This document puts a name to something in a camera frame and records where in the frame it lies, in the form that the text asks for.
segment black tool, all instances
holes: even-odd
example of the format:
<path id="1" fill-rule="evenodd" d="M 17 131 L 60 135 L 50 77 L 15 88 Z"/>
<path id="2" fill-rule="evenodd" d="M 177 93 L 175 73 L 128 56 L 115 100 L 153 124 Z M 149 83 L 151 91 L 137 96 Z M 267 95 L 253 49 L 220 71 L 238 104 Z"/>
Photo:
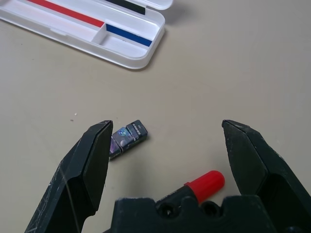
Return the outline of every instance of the black tool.
<path id="1" fill-rule="evenodd" d="M 100 127 L 93 127 L 97 129 L 95 132 L 99 132 Z M 91 137 L 84 134 L 61 162 L 60 167 L 67 172 L 62 175 L 59 169 L 56 171 L 51 182 L 53 191 L 48 187 L 27 233 L 34 227 L 36 228 L 32 233 L 79 232 L 77 229 L 81 229 L 85 218 L 98 209 L 107 172 L 112 122 L 106 121 L 104 128 L 100 133 L 102 136 L 98 138 L 96 133 L 91 133 Z M 249 126 L 225 120 L 223 128 L 230 166 L 241 196 L 225 198 L 221 207 L 211 201 L 200 206 L 194 197 L 185 192 L 184 197 L 180 196 L 179 208 L 168 209 L 170 212 L 166 215 L 161 214 L 162 211 L 157 209 L 160 207 L 152 199 L 120 199 L 115 203 L 111 229 L 108 232 L 311 232 L 311 197 L 285 161 L 268 146 L 260 133 Z M 87 143 L 95 142 L 96 138 L 102 144 L 94 143 L 91 146 Z M 102 153 L 101 160 L 94 156 L 98 154 L 97 151 Z M 73 164 L 84 169 L 78 169 L 80 172 L 69 176 L 72 173 L 69 168 Z M 68 198 L 70 194 L 74 194 L 72 200 Z M 70 208 L 72 202 L 75 212 Z"/>

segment red tip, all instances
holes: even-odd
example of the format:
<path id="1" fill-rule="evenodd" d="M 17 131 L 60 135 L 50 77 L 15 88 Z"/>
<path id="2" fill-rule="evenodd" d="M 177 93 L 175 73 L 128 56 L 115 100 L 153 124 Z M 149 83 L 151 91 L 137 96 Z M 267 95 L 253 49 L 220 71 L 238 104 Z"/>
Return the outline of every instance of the red tip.
<path id="1" fill-rule="evenodd" d="M 225 178 L 218 171 L 210 171 L 198 179 L 185 183 L 194 192 L 199 203 L 218 192 L 225 184 Z"/>

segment white plastic case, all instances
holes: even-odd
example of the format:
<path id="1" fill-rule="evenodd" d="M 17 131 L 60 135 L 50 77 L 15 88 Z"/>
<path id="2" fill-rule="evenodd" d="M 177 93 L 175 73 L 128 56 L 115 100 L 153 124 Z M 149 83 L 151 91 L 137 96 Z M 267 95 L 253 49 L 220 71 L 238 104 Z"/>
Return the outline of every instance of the white plastic case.
<path id="1" fill-rule="evenodd" d="M 129 1 L 169 8 L 173 0 Z M 130 69 L 145 67 L 164 34 L 165 18 L 106 0 L 0 0 L 0 18 Z"/>

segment tabletop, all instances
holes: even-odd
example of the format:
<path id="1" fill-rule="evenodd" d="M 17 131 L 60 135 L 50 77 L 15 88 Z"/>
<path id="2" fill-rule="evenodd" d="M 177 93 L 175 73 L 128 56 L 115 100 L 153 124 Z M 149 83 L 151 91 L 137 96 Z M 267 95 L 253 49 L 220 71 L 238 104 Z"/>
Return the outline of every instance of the tabletop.
<path id="1" fill-rule="evenodd" d="M 164 197 L 218 170 L 239 195 L 221 123 L 261 132 L 311 191 L 311 1 L 175 0 L 150 64 L 130 71 L 0 21 L 0 228 L 26 229 L 59 162 L 89 126 L 140 119 L 149 140 L 109 164 L 83 232 L 120 197 Z"/>

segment black plastic part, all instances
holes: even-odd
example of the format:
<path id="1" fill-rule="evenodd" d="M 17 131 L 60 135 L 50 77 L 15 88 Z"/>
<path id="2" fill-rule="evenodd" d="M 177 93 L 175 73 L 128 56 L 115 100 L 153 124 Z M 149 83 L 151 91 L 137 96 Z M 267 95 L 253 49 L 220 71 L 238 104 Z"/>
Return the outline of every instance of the black plastic part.
<path id="1" fill-rule="evenodd" d="M 229 197 L 219 218 L 207 216 L 190 197 L 176 217 L 162 217 L 152 199 L 116 201 L 110 233 L 276 233 L 257 196 Z"/>
<path id="2" fill-rule="evenodd" d="M 26 233 L 81 232 L 99 208 L 113 124 L 90 127 L 60 162 Z"/>
<path id="3" fill-rule="evenodd" d="M 105 1 L 108 1 L 108 2 L 111 2 L 111 3 L 114 3 L 118 6 L 122 6 L 126 9 L 129 9 L 131 11 L 135 11 L 137 13 L 140 13 L 142 15 L 145 15 L 146 14 L 146 8 L 142 7 L 142 6 L 138 6 L 134 3 L 131 3 L 129 1 L 126 1 L 126 0 L 105 0 Z"/>
<path id="4" fill-rule="evenodd" d="M 196 200 L 195 194 L 187 185 L 177 189 L 176 191 L 157 201 L 155 207 L 156 209 L 160 209 L 160 207 L 163 208 L 165 205 L 169 205 L 176 207 L 176 210 L 178 210 L 181 205 L 181 200 L 185 197 L 191 197 Z"/>
<path id="5" fill-rule="evenodd" d="M 242 195 L 258 195 L 278 232 L 311 232 L 311 197 L 286 162 L 259 132 L 223 121 L 233 176 Z"/>
<path id="6" fill-rule="evenodd" d="M 206 214 L 208 217 L 218 218 L 221 216 L 220 207 L 212 201 L 203 202 L 201 208 L 204 214 Z"/>

